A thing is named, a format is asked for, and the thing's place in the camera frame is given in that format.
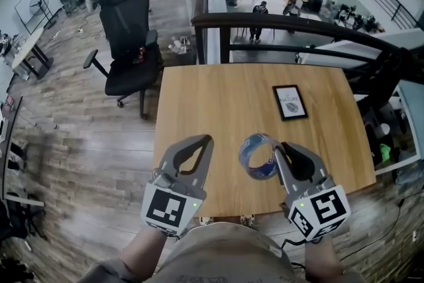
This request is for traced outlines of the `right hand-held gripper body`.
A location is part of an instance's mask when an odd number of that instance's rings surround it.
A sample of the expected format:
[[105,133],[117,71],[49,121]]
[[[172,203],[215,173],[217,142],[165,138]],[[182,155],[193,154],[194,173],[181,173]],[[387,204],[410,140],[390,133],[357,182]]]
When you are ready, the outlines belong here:
[[286,192],[283,211],[307,242],[338,229],[350,216],[345,191],[330,175],[314,183],[295,181],[298,191]]

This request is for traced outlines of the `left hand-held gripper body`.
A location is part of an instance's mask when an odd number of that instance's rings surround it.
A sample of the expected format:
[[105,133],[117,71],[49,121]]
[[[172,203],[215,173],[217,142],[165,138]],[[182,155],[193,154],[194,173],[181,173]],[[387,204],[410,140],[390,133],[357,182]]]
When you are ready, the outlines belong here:
[[140,212],[143,222],[169,237],[181,236],[207,197],[198,183],[197,179],[183,180],[160,169],[153,171],[144,191]]

